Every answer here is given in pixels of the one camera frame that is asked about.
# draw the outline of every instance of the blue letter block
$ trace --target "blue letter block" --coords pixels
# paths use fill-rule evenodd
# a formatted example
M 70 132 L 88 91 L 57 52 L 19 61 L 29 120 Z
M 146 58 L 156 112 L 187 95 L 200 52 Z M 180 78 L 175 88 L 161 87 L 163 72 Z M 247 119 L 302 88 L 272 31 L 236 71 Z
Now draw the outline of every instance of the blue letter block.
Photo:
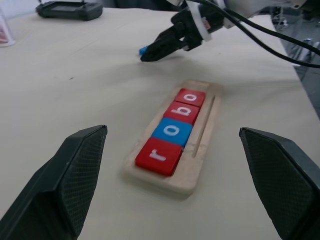
M 191 131 L 191 124 L 165 117 L 156 127 L 151 137 L 184 147 Z

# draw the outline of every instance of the letter block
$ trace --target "letter block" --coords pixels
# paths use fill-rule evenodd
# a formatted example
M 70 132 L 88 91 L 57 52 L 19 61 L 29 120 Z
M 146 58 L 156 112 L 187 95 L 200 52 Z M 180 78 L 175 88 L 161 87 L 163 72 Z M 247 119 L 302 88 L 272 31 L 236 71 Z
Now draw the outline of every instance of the letter block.
M 206 98 L 206 93 L 203 91 L 190 90 L 186 88 L 181 88 L 177 96 L 175 97 L 176 102 L 190 104 L 201 108 L 204 100 Z
M 179 145 L 150 137 L 135 158 L 135 165 L 157 174 L 172 176 L 183 148 Z
M 164 118 L 169 118 L 194 125 L 200 108 L 181 102 L 174 101 L 163 114 Z
M 151 137 L 184 147 L 191 131 L 191 124 L 165 117 L 160 121 Z

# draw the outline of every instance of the beige table surface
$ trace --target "beige table surface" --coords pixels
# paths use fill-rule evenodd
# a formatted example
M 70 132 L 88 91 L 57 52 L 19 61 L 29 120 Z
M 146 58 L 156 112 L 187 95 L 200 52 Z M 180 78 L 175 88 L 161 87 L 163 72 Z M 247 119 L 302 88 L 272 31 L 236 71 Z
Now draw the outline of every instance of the beige table surface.
M 290 63 L 238 29 L 191 52 L 141 63 L 137 52 L 173 13 L 105 9 L 89 22 L 28 15 L 0 49 L 0 217 L 32 174 L 78 130 L 107 124 L 99 180 L 79 240 L 278 240 L 253 185 L 238 132 L 294 140 L 320 164 L 320 124 Z M 254 21 L 272 28 L 268 16 Z M 284 53 L 278 39 L 256 32 Z M 186 79 L 226 86 L 196 192 L 172 198 L 120 177 L 162 102 Z

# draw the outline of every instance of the black cable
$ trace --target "black cable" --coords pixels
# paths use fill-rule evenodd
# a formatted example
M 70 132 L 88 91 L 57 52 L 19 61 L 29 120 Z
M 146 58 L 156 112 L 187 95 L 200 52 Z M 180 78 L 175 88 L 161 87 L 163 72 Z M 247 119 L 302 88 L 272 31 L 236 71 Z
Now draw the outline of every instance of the black cable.
M 272 49 L 271 47 L 269 47 L 268 45 L 266 45 L 265 43 L 263 43 L 261 40 L 259 40 L 252 32 L 250 32 L 245 26 L 243 26 L 241 23 L 239 23 L 238 20 L 236 20 L 233 16 L 231 16 L 228 12 L 226 12 L 225 10 L 221 9 L 218 5 L 216 5 L 215 3 L 208 1 L 208 0 L 190 0 L 192 2 L 196 2 L 196 3 L 200 3 L 200 4 L 204 4 L 204 5 L 210 5 L 212 8 L 214 8 L 219 14 L 221 14 L 222 16 L 224 16 L 226 19 L 228 19 L 230 22 L 232 22 L 235 26 L 237 26 L 241 31 L 243 31 L 249 38 L 251 38 L 255 43 L 257 43 L 260 47 L 262 47 L 263 49 L 265 49 L 266 51 L 268 51 L 269 53 L 275 55 L 276 57 L 283 59 L 285 61 L 288 61 L 290 63 L 294 63 L 294 64 L 298 64 L 301 66 L 305 66 L 305 67 L 309 67 L 309 68 L 316 68 L 316 69 L 320 69 L 320 65 L 318 64 L 312 64 L 312 63 L 308 63 L 308 62 L 304 62 L 304 61 L 299 61 L 299 60 L 295 60 L 291 57 L 288 57 L 286 55 L 283 55 L 277 51 L 275 51 L 274 49 Z
M 245 24 L 247 24 L 247 25 L 249 25 L 249 26 L 251 26 L 251 27 L 253 27 L 255 29 L 258 29 L 261 32 L 264 32 L 264 33 L 269 34 L 271 36 L 277 37 L 279 39 L 283 39 L 283 40 L 285 40 L 287 42 L 290 42 L 290 43 L 293 43 L 293 44 L 298 45 L 300 47 L 303 47 L 305 49 L 308 49 L 308 50 L 316 53 L 317 55 L 320 55 L 320 50 L 318 48 L 316 48 L 316 47 L 313 47 L 313 46 L 311 46 L 311 45 L 309 45 L 309 44 L 307 44 L 307 43 L 305 43 L 303 41 L 299 41 L 299 40 L 294 39 L 292 37 L 289 37 L 287 35 L 284 35 L 284 34 L 281 34 L 279 32 L 272 31 L 272 30 L 267 29 L 267 28 L 265 28 L 263 26 L 260 26 L 260 25 L 250 21 L 249 19 L 245 18 L 244 16 L 241 16 L 239 13 L 236 13 L 236 12 L 234 12 L 232 10 L 226 9 L 225 11 L 227 13 L 229 13 L 230 15 L 234 16 L 235 18 L 239 19 L 240 21 L 244 22 Z

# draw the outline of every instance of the wooden tray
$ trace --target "wooden tray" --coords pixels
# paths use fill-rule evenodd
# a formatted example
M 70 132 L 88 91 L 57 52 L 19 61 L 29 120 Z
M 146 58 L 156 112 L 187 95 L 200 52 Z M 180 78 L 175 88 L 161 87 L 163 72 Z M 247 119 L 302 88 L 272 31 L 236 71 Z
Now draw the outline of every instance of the wooden tray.
M 136 156 L 158 126 L 163 114 L 181 88 L 206 92 L 206 96 L 173 176 L 163 176 L 135 166 Z M 124 172 L 179 194 L 192 194 L 197 186 L 215 119 L 220 108 L 222 94 L 223 87 L 221 85 L 197 80 L 186 80 L 181 86 L 175 88 L 136 143 L 125 162 Z

